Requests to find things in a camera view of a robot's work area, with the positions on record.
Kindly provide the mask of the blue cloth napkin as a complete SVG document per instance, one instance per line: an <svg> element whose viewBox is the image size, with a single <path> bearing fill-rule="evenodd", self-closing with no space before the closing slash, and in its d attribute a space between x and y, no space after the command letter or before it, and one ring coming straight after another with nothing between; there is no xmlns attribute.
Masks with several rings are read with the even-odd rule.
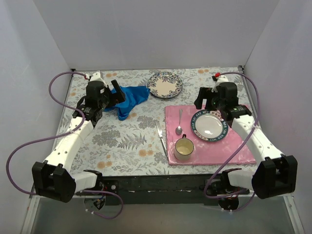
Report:
<svg viewBox="0 0 312 234"><path fill-rule="evenodd" d="M125 101L119 104L116 104L113 107L105 108L103 111L108 112L113 109L118 110L118 119L123 121L125 120L132 109L145 102L150 94L150 89L146 86L128 86L120 87L122 92L125 94Z"/></svg>

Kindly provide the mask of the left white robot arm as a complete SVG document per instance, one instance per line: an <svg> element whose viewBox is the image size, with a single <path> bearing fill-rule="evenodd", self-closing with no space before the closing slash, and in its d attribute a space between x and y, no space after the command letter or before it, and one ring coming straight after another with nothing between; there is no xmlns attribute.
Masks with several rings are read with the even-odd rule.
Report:
<svg viewBox="0 0 312 234"><path fill-rule="evenodd" d="M86 94L77 103L67 136L62 138L44 162L36 162L32 175L36 193L61 202L69 202L74 194L83 190L98 195L103 191L102 174L85 170L71 175L74 158L82 142L93 131L107 107L125 101L125 94L116 80L112 80L114 91L101 80L88 82Z"/></svg>

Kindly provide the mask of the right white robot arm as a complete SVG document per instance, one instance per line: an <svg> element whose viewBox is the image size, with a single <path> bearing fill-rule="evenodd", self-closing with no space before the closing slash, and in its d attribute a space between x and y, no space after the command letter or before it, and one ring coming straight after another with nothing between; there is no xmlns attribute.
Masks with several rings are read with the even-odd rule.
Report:
<svg viewBox="0 0 312 234"><path fill-rule="evenodd" d="M205 110L221 113L228 126L243 140L257 163L255 172L242 169L217 170L220 180L210 178L206 188L222 190L234 195L252 190L260 199L292 193L295 191L297 160L277 149L257 128L256 120L245 105L238 103L237 86L233 82L217 82L215 87L201 87L194 101L197 109L206 100Z"/></svg>

